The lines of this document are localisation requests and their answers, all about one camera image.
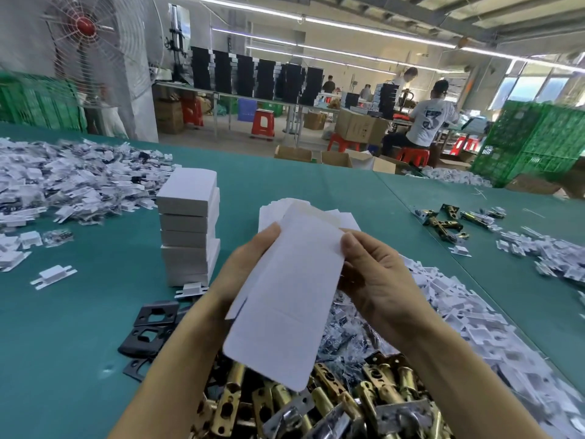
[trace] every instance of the red fan hub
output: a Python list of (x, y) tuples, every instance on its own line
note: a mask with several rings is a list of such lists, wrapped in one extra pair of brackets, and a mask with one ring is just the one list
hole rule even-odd
[(75, 25), (77, 30), (86, 37), (93, 37), (95, 35), (95, 23), (88, 17), (79, 17)]

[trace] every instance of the blue plastic crate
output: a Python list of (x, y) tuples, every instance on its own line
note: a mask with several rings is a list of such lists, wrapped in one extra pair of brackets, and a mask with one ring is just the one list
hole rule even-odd
[(254, 114), (258, 109), (258, 102), (256, 100), (248, 100), (245, 98), (238, 99), (238, 121), (239, 122), (253, 122)]

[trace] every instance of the green tabletop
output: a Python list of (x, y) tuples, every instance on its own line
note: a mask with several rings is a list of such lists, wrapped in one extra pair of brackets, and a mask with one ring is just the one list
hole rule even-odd
[[(74, 133), (13, 125), (0, 125), (0, 136), (28, 141), (79, 138)], [(105, 137), (92, 136), (92, 140), (120, 143)], [(164, 148), (177, 163), (217, 171), (221, 204), (216, 233), (222, 249), (216, 272), (232, 250), (255, 234), (259, 207), (272, 200), (295, 197), (309, 200), (321, 209), (350, 211), (362, 230), (407, 257), (436, 266), (448, 276), (457, 276), (491, 305), (499, 305), (499, 310), (518, 323), (581, 391), (585, 389), (583, 377), (572, 365), (582, 363), (575, 359), (585, 354), (583, 340), (573, 338), (578, 334), (582, 338), (584, 331), (572, 322), (580, 312), (576, 300), (572, 300), (574, 291), (560, 280), (532, 274), (530, 260), (511, 259), (497, 251), (494, 236), (482, 234), (481, 228), (471, 231), (469, 248), (474, 257), (454, 258), (405, 206), (410, 200), (413, 204), (436, 206), (442, 200), (468, 199), (468, 195), (470, 204), (480, 203), (469, 189), (309, 163), (143, 142), (133, 145)], [(523, 214), (521, 218), (512, 212), (516, 209), (512, 206), (513, 197), (522, 197), (529, 204), (519, 204), (517, 208), (530, 208), (546, 215), (552, 223), (553, 217), (544, 211), (552, 213), (557, 207), (559, 213), (565, 213), (566, 207), (578, 212), (582, 210), (580, 204), (512, 196), (508, 191), (485, 194), (490, 201), (491, 194), (498, 198), (490, 205), (509, 210), (510, 216), (504, 221), (507, 227), (519, 222), (518, 226), (532, 225), (546, 234), (582, 242), (573, 237), (576, 223), (573, 229), (563, 225), (557, 233), (548, 229), (546, 225), (550, 223), (538, 226), (528, 214), (524, 220)], [(122, 375), (129, 359), (118, 354), (116, 348), (130, 331), (142, 304), (172, 298), (174, 294), (165, 285), (155, 210), (124, 213), (108, 218), (103, 226), (84, 227), (72, 222), (63, 226), (74, 232), (74, 242), (56, 248), (33, 248), (33, 254), (21, 265), (0, 274), (0, 328), (5, 339), (0, 366), (0, 425), (6, 437), (105, 437), (138, 386)], [(43, 218), (26, 229), (45, 231), (58, 227)], [(37, 278), (38, 272), (54, 265), (72, 265), (78, 272), (36, 291), (29, 282)], [(506, 280), (495, 277), (502, 275), (502, 269), (509, 276)], [(531, 318), (534, 312), (536, 320)], [(569, 351), (571, 361), (567, 359)]]

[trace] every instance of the concrete floor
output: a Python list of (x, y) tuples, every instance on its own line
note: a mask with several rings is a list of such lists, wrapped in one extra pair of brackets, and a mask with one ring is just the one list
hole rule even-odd
[[(210, 115), (203, 117), (204, 126), (194, 129), (186, 125), (181, 134), (158, 134), (158, 140), (164, 145), (176, 145), (212, 149), (216, 151), (232, 152), (237, 154), (259, 155), (273, 157), (274, 149), (278, 145), (295, 146), (295, 135), (285, 134), (286, 115), (274, 119), (274, 138), (268, 141), (265, 137), (252, 138), (252, 123), (238, 122), (238, 116), (232, 115), (231, 130), (228, 129), (228, 117), (218, 117), (218, 138), (214, 136), (214, 118)], [(328, 140), (322, 140), (322, 130), (303, 128), (298, 147), (313, 151), (313, 157), (320, 159), (320, 152), (327, 150)]]

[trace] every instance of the forearm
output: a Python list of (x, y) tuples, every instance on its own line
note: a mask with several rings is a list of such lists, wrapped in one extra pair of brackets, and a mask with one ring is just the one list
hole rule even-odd
[(224, 311), (207, 294), (189, 310), (158, 354), (109, 439), (186, 439), (228, 332)]
[(439, 319), (423, 331), (403, 352), (457, 438), (548, 437), (457, 332)]

